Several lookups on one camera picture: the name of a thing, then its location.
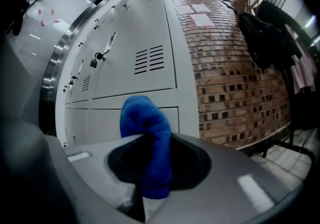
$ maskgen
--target tiled wall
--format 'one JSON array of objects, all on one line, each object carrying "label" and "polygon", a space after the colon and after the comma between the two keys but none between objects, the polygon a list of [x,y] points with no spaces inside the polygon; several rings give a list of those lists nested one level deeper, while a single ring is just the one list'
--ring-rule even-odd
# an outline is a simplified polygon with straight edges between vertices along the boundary
[{"label": "tiled wall", "polygon": [[215,28],[197,27],[179,15],[192,59],[201,138],[241,147],[263,139],[290,120],[281,74],[252,61],[235,17],[221,0],[171,0],[174,6],[202,4]]}]

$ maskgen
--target paper on wall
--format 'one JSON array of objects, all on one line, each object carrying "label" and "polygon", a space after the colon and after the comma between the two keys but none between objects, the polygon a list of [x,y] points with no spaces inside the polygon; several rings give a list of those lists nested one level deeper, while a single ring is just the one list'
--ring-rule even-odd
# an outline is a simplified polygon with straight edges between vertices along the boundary
[{"label": "paper on wall", "polygon": [[191,6],[195,9],[196,12],[211,12],[211,10],[207,8],[204,3],[192,4]]},{"label": "paper on wall", "polygon": [[198,26],[198,27],[199,26],[216,27],[206,14],[193,14],[193,15],[191,15],[191,17],[194,20],[196,26]]},{"label": "paper on wall", "polygon": [[180,15],[194,13],[189,5],[177,6],[176,11]]}]

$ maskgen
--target blue cloth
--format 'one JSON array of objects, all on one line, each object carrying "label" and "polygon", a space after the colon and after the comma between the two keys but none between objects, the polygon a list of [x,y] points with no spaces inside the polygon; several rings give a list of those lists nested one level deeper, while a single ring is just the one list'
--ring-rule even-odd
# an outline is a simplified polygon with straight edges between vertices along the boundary
[{"label": "blue cloth", "polygon": [[131,96],[121,110],[120,132],[121,137],[153,134],[153,158],[142,176],[142,196],[167,198],[173,175],[170,164],[171,128],[166,116],[148,97]]}]

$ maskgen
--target vent slot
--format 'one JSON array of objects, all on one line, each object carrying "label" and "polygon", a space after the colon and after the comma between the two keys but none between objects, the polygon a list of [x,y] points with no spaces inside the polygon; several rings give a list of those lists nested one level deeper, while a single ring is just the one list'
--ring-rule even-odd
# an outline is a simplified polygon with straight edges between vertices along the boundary
[{"label": "vent slot", "polygon": [[134,65],[134,70],[135,70],[134,74],[141,74],[141,73],[147,72],[148,70],[145,70],[147,67],[149,67],[149,71],[164,68],[164,61],[163,60],[161,61],[161,59],[164,59],[164,57],[163,56],[156,57],[156,56],[163,55],[164,54],[163,50],[164,50],[163,45],[160,45],[160,46],[150,48],[149,52],[148,52],[148,50],[143,50],[143,51],[137,52],[136,53],[136,61],[135,61],[136,63]]},{"label": "vent slot", "polygon": [[83,80],[83,85],[82,85],[82,91],[86,91],[89,88],[89,83],[90,83],[90,76],[88,75],[87,77],[85,77],[85,79]]}]

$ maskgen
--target lock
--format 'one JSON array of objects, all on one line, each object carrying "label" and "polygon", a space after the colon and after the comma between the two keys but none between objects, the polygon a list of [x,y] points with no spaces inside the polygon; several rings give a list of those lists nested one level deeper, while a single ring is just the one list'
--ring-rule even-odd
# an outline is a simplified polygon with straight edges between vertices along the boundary
[{"label": "lock", "polygon": [[102,57],[103,57],[103,54],[101,54],[101,53],[96,53],[95,54],[95,57],[98,59],[98,60],[101,60],[102,59]]},{"label": "lock", "polygon": [[93,68],[97,68],[97,61],[96,61],[96,59],[93,59],[92,61],[91,61],[91,63],[90,63],[90,66],[91,67],[93,67]]}]

